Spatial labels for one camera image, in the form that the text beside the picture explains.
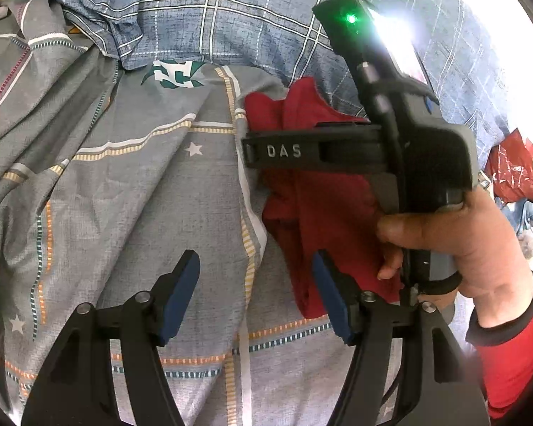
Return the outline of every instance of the wrist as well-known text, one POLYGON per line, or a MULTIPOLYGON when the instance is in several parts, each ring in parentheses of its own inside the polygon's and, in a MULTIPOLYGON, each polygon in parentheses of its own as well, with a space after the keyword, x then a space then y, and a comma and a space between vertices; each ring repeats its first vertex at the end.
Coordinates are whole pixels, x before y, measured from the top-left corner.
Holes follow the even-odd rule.
POLYGON ((533 273, 529 267, 521 269, 513 276, 513 281, 474 298, 481 327, 497 327, 515 320, 530 306, 533 300, 533 273))

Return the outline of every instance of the black sleeve cuff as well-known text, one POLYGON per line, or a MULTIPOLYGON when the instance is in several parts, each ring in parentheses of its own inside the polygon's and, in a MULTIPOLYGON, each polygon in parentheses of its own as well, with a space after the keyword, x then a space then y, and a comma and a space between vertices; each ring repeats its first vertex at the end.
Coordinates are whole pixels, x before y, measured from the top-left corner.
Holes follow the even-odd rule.
POLYGON ((478 313, 474 309, 470 317, 470 326, 466 341, 474 346, 499 346, 513 340, 530 323, 533 318, 533 300, 527 310, 515 320, 492 328, 483 328, 478 322, 478 313))

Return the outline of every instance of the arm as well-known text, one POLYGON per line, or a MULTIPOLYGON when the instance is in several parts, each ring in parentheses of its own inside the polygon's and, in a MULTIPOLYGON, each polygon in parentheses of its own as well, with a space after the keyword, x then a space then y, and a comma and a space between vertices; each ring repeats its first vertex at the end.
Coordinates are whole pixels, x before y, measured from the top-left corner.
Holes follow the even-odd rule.
POLYGON ((533 376, 533 274, 505 216, 478 188, 458 212, 385 216, 377 235, 388 245, 380 279, 402 265, 392 245, 454 256, 460 292, 475 304, 467 339, 482 360, 490 415, 502 417, 533 376))

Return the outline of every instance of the bright screen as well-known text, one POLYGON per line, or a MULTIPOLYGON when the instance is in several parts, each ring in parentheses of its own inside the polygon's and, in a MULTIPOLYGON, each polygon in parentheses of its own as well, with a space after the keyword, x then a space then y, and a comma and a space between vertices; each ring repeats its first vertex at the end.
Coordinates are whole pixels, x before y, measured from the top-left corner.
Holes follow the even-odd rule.
POLYGON ((387 47, 387 51, 393 58, 399 72, 428 84, 426 75, 416 57, 410 32, 403 21, 382 16, 371 8, 367 9, 373 17, 377 33, 387 47))

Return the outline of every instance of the red sleeve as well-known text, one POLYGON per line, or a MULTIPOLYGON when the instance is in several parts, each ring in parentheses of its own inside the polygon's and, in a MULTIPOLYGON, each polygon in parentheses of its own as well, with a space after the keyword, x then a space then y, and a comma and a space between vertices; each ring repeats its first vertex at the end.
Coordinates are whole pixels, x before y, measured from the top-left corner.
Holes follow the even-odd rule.
POLYGON ((533 376, 533 319, 513 340, 477 347, 488 392, 489 415, 501 418, 533 376))

